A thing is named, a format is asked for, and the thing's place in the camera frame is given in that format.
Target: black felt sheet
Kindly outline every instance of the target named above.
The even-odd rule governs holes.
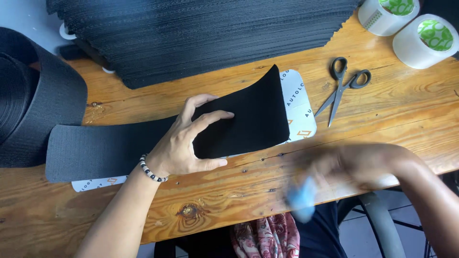
[[[40,72],[28,65],[39,62]],[[21,33],[0,27],[0,167],[43,164],[56,124],[80,125],[81,76]]]
[[[47,0],[131,88],[324,46],[358,0]]]
[[[258,151],[289,137],[275,65],[253,85],[198,107],[192,120],[215,110],[233,112],[235,117],[211,124],[196,137],[193,146],[199,158]],[[175,119],[113,126],[57,125],[48,143],[46,177],[50,182],[68,182],[127,175]]]

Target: scissor handle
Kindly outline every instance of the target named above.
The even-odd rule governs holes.
[[[340,72],[338,72],[336,70],[336,62],[341,62],[341,64],[343,65],[342,66],[342,70]],[[331,66],[330,66],[330,73],[331,73],[331,76],[333,77],[333,79],[339,81],[339,80],[342,80],[343,77],[344,77],[344,74],[346,73],[346,70],[347,70],[347,59],[344,58],[344,57],[337,57],[335,60],[333,60],[333,63],[331,63]]]
[[[360,76],[362,76],[362,74],[365,74],[365,76],[367,77],[367,80],[366,80],[364,83],[359,84],[359,83],[357,82],[357,80],[358,80],[358,78],[359,78]],[[360,72],[358,72],[358,73],[356,73],[356,74],[354,75],[354,78],[352,79],[352,81],[351,81],[349,87],[351,87],[351,88],[353,88],[353,89],[360,89],[360,88],[365,87],[367,84],[369,84],[370,81],[371,81],[371,73],[370,73],[370,71],[368,71],[367,69],[365,69],[365,70],[362,70],[362,71],[360,71]]]

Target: scissor blade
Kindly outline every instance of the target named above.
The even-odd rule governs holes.
[[[338,109],[338,106],[340,105],[340,101],[341,101],[341,97],[342,96],[343,96],[343,89],[341,87],[336,91],[336,94],[335,94],[335,101],[333,103],[333,108],[331,110],[330,122],[328,123],[328,127],[331,126],[331,122],[335,118],[336,110]]]
[[[316,114],[314,115],[314,117],[318,116],[320,114],[320,112],[322,112],[324,109],[326,109],[333,101],[335,101],[335,97],[336,97],[336,90],[335,92],[333,92],[332,95],[330,95],[330,97],[328,97],[328,99],[325,101],[325,103],[320,107],[320,109],[316,112]]]

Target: blue object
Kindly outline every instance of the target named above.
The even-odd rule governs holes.
[[[314,198],[317,186],[312,177],[306,178],[300,187],[292,187],[287,193],[291,213],[296,220],[306,223],[311,220],[314,214]]]

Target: white wall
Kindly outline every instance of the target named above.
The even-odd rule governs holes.
[[[0,0],[0,26],[14,29],[56,54],[56,47],[72,42],[59,35],[62,21],[48,15],[46,0]]]

